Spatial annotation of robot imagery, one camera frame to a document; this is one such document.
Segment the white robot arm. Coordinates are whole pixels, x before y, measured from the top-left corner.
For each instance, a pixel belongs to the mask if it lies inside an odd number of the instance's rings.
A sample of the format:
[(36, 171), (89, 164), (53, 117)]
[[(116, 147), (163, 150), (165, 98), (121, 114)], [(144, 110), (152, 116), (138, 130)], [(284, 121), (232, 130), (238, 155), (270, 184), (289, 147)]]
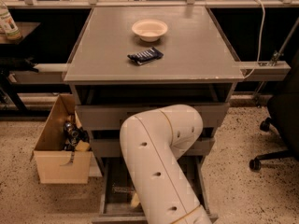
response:
[(189, 105), (141, 112), (122, 124), (122, 156), (148, 224), (212, 224), (178, 164), (202, 131)]

